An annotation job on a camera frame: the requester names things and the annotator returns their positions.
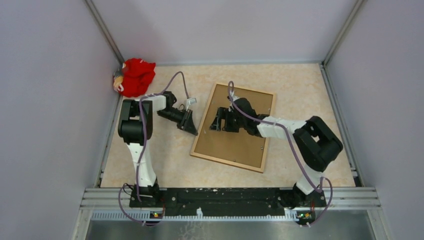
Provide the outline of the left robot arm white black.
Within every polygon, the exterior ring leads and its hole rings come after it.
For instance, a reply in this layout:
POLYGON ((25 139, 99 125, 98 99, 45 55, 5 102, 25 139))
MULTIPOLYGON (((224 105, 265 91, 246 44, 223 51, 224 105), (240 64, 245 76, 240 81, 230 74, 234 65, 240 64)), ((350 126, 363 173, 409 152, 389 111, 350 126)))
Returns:
POLYGON ((193 121, 193 111, 189 109, 195 98, 188 98, 186 106, 174 107, 177 98, 171 91, 150 94, 140 99, 126 99, 122 102, 118 121, 118 135, 128 147, 135 170, 135 185, 131 197, 135 203, 154 207, 161 200, 157 175, 152 166, 149 140, 153 135, 153 115, 176 123, 184 132, 198 135, 193 121))

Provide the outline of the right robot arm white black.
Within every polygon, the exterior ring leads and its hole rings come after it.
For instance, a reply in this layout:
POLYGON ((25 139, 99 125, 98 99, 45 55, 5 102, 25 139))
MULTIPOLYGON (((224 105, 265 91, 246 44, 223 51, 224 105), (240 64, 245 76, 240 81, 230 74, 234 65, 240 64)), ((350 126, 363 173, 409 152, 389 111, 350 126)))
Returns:
POLYGON ((301 170, 292 190, 281 197, 282 205, 290 209, 307 206, 313 193, 322 192, 324 171, 344 148, 319 116, 286 120, 258 114, 246 98, 233 97, 229 107, 219 107, 209 129, 230 133, 244 129, 251 136, 286 140, 301 170))

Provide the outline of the red cloth doll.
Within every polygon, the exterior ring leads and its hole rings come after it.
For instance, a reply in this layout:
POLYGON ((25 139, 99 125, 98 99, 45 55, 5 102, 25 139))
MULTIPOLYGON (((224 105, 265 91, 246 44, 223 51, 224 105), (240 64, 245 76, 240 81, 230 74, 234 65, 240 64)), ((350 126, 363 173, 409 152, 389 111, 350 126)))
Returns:
POLYGON ((156 75, 155 67, 155 62, 142 58, 126 60, 113 74, 113 89, 127 98, 144 95, 156 75))

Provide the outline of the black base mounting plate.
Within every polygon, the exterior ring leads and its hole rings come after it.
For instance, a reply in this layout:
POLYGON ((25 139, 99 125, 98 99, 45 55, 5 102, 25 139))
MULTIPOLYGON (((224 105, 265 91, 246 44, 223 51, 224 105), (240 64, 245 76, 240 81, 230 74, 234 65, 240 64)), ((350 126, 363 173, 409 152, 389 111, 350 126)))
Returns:
POLYGON ((294 208, 325 207, 323 193, 305 195, 300 190, 279 187, 249 188, 158 188, 133 192, 131 208, 159 208, 167 217, 194 216, 201 210, 205 217, 283 216, 294 208))

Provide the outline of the aluminium front rail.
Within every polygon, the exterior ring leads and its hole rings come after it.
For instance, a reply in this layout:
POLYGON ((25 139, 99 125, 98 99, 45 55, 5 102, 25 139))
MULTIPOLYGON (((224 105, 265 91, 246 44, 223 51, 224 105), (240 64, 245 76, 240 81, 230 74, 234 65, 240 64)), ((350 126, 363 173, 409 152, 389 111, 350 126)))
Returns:
POLYGON ((74 240, 388 240, 373 187, 326 187, 326 206, 296 207, 278 216, 166 216, 130 207, 133 192, 84 191, 74 240))

